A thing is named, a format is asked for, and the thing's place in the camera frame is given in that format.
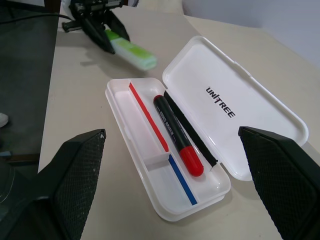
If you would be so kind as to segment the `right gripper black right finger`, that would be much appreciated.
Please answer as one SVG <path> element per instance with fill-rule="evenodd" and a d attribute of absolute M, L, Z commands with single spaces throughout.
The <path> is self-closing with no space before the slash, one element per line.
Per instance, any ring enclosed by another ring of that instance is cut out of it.
<path fill-rule="evenodd" d="M 292 139 L 241 126 L 249 170 L 283 240 L 320 240 L 320 166 Z"/>

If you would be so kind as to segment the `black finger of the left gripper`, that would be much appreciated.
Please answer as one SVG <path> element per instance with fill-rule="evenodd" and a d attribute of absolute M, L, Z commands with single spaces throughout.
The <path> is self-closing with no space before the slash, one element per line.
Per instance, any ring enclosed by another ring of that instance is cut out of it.
<path fill-rule="evenodd" d="M 81 25 L 84 33 L 103 51 L 110 54 L 115 54 L 116 51 L 113 48 L 104 27 L 92 17 L 84 17 L 81 19 Z"/>
<path fill-rule="evenodd" d="M 121 38 L 131 41 L 125 26 L 111 10 L 106 10 L 106 25 Z"/>

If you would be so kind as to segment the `white Unitree pencil case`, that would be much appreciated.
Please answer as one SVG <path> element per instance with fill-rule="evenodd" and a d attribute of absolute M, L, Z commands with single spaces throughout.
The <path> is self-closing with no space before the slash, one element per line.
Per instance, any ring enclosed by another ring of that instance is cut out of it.
<path fill-rule="evenodd" d="M 167 93 L 217 159 L 192 176 L 153 104 Z M 230 177 L 251 181 L 241 126 L 277 133 L 304 145 L 307 125 L 241 65 L 202 36 L 193 37 L 163 71 L 162 79 L 108 82 L 105 95 L 157 214 L 176 222 L 221 201 Z"/>

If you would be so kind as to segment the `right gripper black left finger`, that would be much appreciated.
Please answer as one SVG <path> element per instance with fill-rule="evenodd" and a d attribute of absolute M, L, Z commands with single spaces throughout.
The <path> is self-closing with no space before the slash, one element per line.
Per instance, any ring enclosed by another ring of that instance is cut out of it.
<path fill-rule="evenodd" d="M 0 240 L 80 240 L 105 140 L 104 129 L 71 138 L 31 179 L 0 159 Z"/>

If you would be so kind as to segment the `black marker with red cap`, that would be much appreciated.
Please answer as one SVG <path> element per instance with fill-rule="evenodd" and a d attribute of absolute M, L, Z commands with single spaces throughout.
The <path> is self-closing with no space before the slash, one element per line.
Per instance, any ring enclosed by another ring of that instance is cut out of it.
<path fill-rule="evenodd" d="M 186 169 L 193 177 L 200 177 L 204 173 L 204 166 L 168 101 L 163 95 L 156 95 L 153 104 Z"/>

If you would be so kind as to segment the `green highlighter marker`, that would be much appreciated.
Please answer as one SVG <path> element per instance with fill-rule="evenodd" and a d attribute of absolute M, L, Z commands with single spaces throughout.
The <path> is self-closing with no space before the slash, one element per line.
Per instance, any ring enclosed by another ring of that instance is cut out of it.
<path fill-rule="evenodd" d="M 141 71 L 148 71 L 157 66 L 157 58 L 148 50 L 120 37 L 110 29 L 105 30 L 115 54 Z"/>

